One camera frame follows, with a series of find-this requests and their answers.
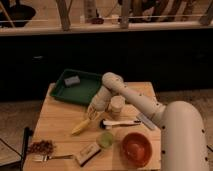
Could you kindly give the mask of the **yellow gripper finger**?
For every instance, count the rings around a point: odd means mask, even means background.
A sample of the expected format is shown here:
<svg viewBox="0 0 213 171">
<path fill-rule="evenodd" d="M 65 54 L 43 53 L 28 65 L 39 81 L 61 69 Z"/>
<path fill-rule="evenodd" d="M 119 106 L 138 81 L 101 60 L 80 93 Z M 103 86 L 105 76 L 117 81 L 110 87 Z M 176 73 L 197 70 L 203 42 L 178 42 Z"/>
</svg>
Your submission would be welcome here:
<svg viewBox="0 0 213 171">
<path fill-rule="evenodd" d="M 101 112 L 95 112 L 95 117 L 93 120 L 96 120 L 97 118 L 99 118 L 101 115 Z"/>
<path fill-rule="evenodd" d="M 87 111 L 87 117 L 92 120 L 94 115 L 94 110 L 93 109 L 88 109 Z"/>
</svg>

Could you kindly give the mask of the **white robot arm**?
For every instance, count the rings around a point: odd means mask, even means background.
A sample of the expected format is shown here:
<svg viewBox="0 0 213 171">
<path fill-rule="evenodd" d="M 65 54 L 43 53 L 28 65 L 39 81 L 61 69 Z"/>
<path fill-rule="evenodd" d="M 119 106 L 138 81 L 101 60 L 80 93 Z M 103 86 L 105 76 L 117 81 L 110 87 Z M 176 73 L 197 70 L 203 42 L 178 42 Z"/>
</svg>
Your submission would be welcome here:
<svg viewBox="0 0 213 171">
<path fill-rule="evenodd" d="M 174 101 L 163 105 L 130 88 L 119 75 L 107 72 L 87 109 L 91 119 L 104 112 L 117 94 L 161 130 L 162 171 L 210 171 L 203 119 L 192 104 Z"/>
</svg>

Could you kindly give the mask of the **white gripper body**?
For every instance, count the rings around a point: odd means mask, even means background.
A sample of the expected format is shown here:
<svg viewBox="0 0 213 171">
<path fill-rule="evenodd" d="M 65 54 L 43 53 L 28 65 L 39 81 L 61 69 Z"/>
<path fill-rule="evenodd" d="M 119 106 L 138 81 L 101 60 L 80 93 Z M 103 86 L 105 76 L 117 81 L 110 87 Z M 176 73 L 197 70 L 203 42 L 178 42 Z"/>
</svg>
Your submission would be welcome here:
<svg viewBox="0 0 213 171">
<path fill-rule="evenodd" d="M 104 111 L 112 98 L 111 92 L 104 86 L 102 86 L 99 91 L 92 98 L 90 105 L 88 107 L 89 111 Z"/>
</svg>

